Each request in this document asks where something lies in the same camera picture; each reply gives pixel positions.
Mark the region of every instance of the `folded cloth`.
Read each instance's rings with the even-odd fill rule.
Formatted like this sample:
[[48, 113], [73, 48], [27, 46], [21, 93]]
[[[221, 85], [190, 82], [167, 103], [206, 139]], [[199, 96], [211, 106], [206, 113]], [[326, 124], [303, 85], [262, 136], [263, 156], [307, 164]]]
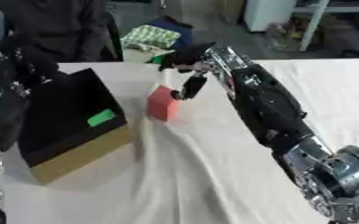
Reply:
[[190, 24], [183, 24], [171, 17], [165, 16], [157, 18], [148, 25], [159, 27], [173, 32], [179, 32], [181, 37], [178, 38], [175, 43], [171, 46], [173, 50], [179, 50], [184, 47], [190, 46], [193, 43], [193, 27]]
[[168, 31], [155, 26], [142, 25], [121, 38], [123, 48], [136, 48], [143, 51], [168, 49], [181, 36], [175, 31]]

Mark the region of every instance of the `table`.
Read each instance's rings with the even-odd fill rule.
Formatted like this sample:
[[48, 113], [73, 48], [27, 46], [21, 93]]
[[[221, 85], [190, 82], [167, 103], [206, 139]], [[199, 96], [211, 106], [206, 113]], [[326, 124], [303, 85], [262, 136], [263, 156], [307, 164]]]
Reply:
[[[260, 63], [298, 97], [330, 148], [359, 146], [359, 59]], [[34, 182], [13, 148], [4, 155], [9, 223], [327, 223], [242, 124], [216, 79], [160, 122], [145, 115], [146, 96], [159, 83], [179, 87], [186, 74], [131, 63], [60, 65], [69, 73], [87, 67], [123, 106], [134, 144], [48, 186]]]

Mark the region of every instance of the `cardboard box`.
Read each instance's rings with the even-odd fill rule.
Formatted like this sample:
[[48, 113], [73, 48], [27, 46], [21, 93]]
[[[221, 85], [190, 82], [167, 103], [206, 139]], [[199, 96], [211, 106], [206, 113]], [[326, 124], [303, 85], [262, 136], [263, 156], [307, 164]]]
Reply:
[[245, 0], [219, 0], [220, 9], [222, 9], [221, 14], [224, 19], [229, 24], [237, 24], [238, 20], [243, 13], [243, 7], [245, 5]]
[[[42, 184], [131, 141], [123, 110], [92, 69], [43, 84], [30, 100], [18, 144]], [[111, 116], [97, 123], [104, 111]]]

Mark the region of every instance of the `chair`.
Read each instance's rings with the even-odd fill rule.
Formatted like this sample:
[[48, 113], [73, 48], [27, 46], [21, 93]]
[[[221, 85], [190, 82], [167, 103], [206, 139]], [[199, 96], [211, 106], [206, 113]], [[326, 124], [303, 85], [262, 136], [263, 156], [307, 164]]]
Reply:
[[116, 20], [113, 15], [106, 12], [104, 19], [109, 33], [110, 45], [103, 47], [101, 51], [101, 61], [123, 61], [123, 48]]

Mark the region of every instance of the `robot forearm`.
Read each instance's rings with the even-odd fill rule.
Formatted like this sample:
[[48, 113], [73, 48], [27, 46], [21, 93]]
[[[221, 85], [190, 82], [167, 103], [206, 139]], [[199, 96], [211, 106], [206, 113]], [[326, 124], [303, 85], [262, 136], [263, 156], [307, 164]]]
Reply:
[[303, 121], [297, 100], [266, 70], [231, 48], [210, 48], [207, 63], [240, 117], [306, 200], [331, 222], [359, 222], [359, 148], [332, 153]]

